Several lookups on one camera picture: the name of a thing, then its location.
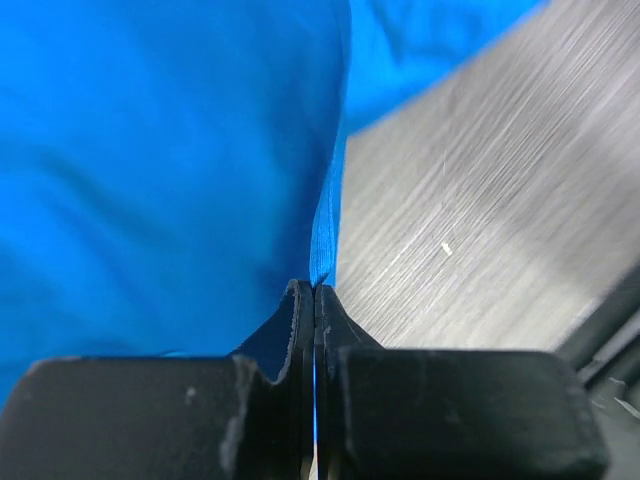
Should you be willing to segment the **blue cloth napkin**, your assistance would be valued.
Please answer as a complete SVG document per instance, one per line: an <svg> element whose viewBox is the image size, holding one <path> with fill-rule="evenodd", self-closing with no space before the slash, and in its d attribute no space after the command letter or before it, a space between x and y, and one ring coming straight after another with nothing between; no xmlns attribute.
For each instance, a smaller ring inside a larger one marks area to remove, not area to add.
<svg viewBox="0 0 640 480"><path fill-rule="evenodd" d="M333 280L346 139L532 1L5 1L1 392L219 355Z"/></svg>

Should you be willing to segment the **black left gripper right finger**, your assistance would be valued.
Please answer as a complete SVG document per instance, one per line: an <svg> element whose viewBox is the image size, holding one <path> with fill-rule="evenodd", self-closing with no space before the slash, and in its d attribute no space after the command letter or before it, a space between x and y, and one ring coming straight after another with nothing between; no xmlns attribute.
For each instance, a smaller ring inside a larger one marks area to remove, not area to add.
<svg viewBox="0 0 640 480"><path fill-rule="evenodd" d="M574 371L543 351L378 344L314 293L323 479L599 479L609 454Z"/></svg>

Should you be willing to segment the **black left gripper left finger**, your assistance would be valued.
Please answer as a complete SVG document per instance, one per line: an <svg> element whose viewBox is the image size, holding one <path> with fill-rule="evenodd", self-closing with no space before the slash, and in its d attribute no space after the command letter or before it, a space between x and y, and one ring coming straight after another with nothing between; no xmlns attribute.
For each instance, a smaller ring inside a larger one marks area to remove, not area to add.
<svg viewBox="0 0 640 480"><path fill-rule="evenodd" d="M226 357L36 363L1 414L5 479L305 479L313 293L291 282Z"/></svg>

